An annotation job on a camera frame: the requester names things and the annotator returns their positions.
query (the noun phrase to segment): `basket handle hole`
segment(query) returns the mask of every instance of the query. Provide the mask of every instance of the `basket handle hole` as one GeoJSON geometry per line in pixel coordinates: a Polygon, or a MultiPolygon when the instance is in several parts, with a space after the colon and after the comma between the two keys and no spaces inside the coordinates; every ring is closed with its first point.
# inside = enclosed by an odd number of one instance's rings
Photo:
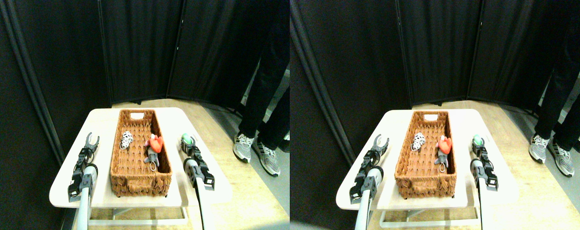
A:
{"type": "Polygon", "coordinates": [[[130,118],[132,119],[143,119],[145,117],[145,113],[131,113],[130,118]]]}
{"type": "Polygon", "coordinates": [[[438,114],[424,114],[424,120],[426,121],[436,121],[438,118],[438,114]]]}

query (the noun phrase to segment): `white table top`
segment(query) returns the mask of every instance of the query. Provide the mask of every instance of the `white table top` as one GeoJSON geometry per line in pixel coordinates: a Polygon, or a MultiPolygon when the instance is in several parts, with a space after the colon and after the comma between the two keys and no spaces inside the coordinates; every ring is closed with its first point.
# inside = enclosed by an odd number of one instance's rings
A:
{"type": "Polygon", "coordinates": [[[400,196],[394,173],[414,110],[391,110],[384,114],[368,142],[360,151],[360,155],[358,155],[358,158],[349,169],[337,191],[336,204],[342,209],[349,210],[358,210],[360,207],[360,204],[351,204],[349,190],[353,186],[353,180],[360,169],[364,155],[371,149],[373,141],[378,134],[381,134],[382,144],[386,141],[386,138],[390,138],[390,143],[388,150],[384,153],[379,163],[384,169],[384,178],[379,185],[377,195],[371,203],[372,210],[415,210],[479,206],[478,191],[470,168],[470,162],[475,158],[474,153],[471,151],[471,140],[475,134],[479,134],[485,140],[489,160],[493,163],[499,180],[498,191],[488,190],[485,195],[488,203],[507,204],[517,201],[520,195],[515,178],[511,175],[507,163],[500,154],[498,147],[496,147],[494,139],[479,112],[474,109],[450,109],[447,111],[449,112],[450,129],[454,138],[454,153],[456,154],[458,182],[456,183],[454,198],[403,199],[400,196]]]}
{"type": "Polygon", "coordinates": [[[147,108],[156,110],[161,135],[165,137],[167,154],[169,156],[173,175],[167,197],[164,196],[123,196],[116,197],[111,190],[110,165],[112,147],[119,120],[119,111],[122,109],[95,109],[90,112],[77,135],[75,143],[70,148],[66,160],[49,190],[49,201],[56,207],[78,208],[79,201],[69,202],[67,188],[73,175],[73,167],[77,163],[78,155],[86,144],[86,137],[92,132],[92,143],[100,136],[100,143],[95,152],[93,164],[99,169],[99,175],[92,193],[92,208],[130,208],[130,207],[186,207],[197,206],[196,192],[188,182],[183,169],[183,160],[187,157],[181,152],[179,139],[185,132],[196,138],[196,146],[201,151],[203,160],[209,166],[209,171],[215,176],[215,191],[205,191],[204,196],[211,203],[229,202],[232,198],[232,189],[228,179],[222,173],[219,165],[211,155],[202,138],[192,126],[185,113],[179,108],[147,108]]]}

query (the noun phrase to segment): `gray plush toy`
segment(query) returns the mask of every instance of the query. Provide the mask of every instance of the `gray plush toy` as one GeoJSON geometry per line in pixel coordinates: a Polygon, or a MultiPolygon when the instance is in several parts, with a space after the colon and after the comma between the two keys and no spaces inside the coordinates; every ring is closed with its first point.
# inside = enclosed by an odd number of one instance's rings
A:
{"type": "Polygon", "coordinates": [[[160,166],[160,161],[158,160],[158,153],[156,153],[156,151],[154,151],[153,149],[151,149],[151,147],[149,147],[149,149],[147,149],[147,154],[149,156],[145,158],[145,163],[154,162],[156,163],[156,168],[158,168],[160,166]]]}
{"type": "Polygon", "coordinates": [[[447,169],[447,167],[449,166],[447,163],[447,154],[443,153],[443,151],[441,151],[441,149],[439,149],[439,158],[437,158],[437,160],[434,161],[434,164],[441,164],[443,163],[445,165],[445,168],[447,169]]]}

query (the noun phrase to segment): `wooden floor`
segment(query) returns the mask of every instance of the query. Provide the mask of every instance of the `wooden floor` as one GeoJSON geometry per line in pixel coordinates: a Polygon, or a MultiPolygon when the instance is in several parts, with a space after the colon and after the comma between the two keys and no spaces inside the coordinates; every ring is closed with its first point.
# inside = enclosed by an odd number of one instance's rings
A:
{"type": "MultiPolygon", "coordinates": [[[[222,168],[232,186],[232,201],[211,206],[218,230],[245,230],[258,226],[288,222],[290,217],[266,187],[250,164],[243,163],[232,153],[233,140],[199,104],[176,99],[160,99],[136,103],[119,103],[113,108],[178,107],[182,109],[222,168]]],[[[91,226],[91,229],[111,230],[200,230],[198,207],[188,210],[191,221],[185,226],[91,226]]],[[[93,210],[92,219],[111,219],[111,210],[93,210]]],[[[116,219],[178,219],[179,208],[139,208],[119,215],[116,219]]]]}
{"type": "MultiPolygon", "coordinates": [[[[580,215],[547,169],[528,155],[529,142],[504,110],[495,103],[457,101],[418,105],[413,109],[475,109],[481,114],[498,149],[517,180],[520,199],[515,204],[494,206],[493,222],[499,230],[580,230],[580,215]]],[[[382,212],[375,212],[369,229],[377,230],[382,212]]],[[[387,213],[388,221],[406,217],[405,212],[387,213]]],[[[474,218],[471,208],[431,210],[413,217],[412,221],[474,218]]],[[[480,226],[458,226],[445,229],[479,230],[480,226]]]]}

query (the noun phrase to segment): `white table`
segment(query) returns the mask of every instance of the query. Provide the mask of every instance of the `white table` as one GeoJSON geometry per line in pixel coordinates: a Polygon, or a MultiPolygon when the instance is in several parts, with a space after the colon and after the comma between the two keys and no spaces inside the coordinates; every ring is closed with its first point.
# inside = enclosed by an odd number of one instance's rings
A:
{"type": "Polygon", "coordinates": [[[477,219],[409,222],[410,217],[427,209],[477,208],[480,206],[478,191],[470,169],[470,162],[475,158],[474,153],[471,152],[471,140],[475,134],[479,134],[485,139],[485,147],[488,150],[489,159],[494,165],[499,180],[498,191],[486,191],[485,196],[488,199],[488,204],[507,204],[517,201],[519,198],[519,190],[515,178],[511,175],[507,163],[500,154],[498,147],[496,147],[494,139],[478,111],[473,109],[451,109],[447,111],[449,112],[450,129],[454,137],[454,153],[456,155],[457,166],[457,182],[454,198],[429,197],[403,199],[400,196],[394,173],[413,110],[391,110],[381,119],[379,125],[377,125],[373,134],[371,134],[371,137],[364,145],[364,148],[360,151],[360,155],[358,155],[339,187],[336,194],[336,204],[339,208],[358,210],[360,204],[351,204],[349,189],[353,186],[353,180],[360,169],[364,155],[371,149],[373,141],[378,134],[382,136],[382,143],[386,141],[386,138],[390,138],[388,150],[384,153],[379,163],[379,166],[384,169],[384,178],[371,204],[371,210],[384,211],[379,222],[382,228],[417,228],[479,224],[479,215],[477,219]],[[408,217],[406,222],[385,222],[386,210],[407,210],[408,217]]]}
{"type": "Polygon", "coordinates": [[[93,164],[99,169],[99,175],[93,189],[91,208],[114,208],[113,220],[90,219],[89,225],[170,225],[186,224],[187,211],[185,207],[198,206],[196,192],[188,181],[183,169],[183,160],[187,157],[179,147],[179,138],[185,132],[196,138],[196,146],[201,151],[203,160],[209,166],[209,171],[215,176],[215,191],[204,191],[201,194],[207,197],[209,203],[229,202],[232,198],[232,189],[228,179],[222,173],[219,165],[211,155],[202,138],[192,126],[185,113],[179,108],[145,108],[156,110],[156,116],[160,125],[161,135],[165,137],[167,155],[169,156],[173,171],[169,193],[164,196],[123,196],[116,197],[111,190],[110,164],[112,147],[114,144],[115,130],[119,119],[119,111],[122,109],[95,109],[90,112],[81,131],[75,139],[75,143],[68,152],[60,171],[56,176],[51,190],[49,201],[53,206],[66,208],[79,208],[79,201],[69,202],[67,188],[73,174],[73,167],[77,163],[78,155],[86,144],[86,137],[92,132],[91,142],[100,136],[100,143],[93,158],[93,164]],[[180,207],[182,219],[145,219],[145,220],[114,220],[130,208],[159,208],[180,207]]]}

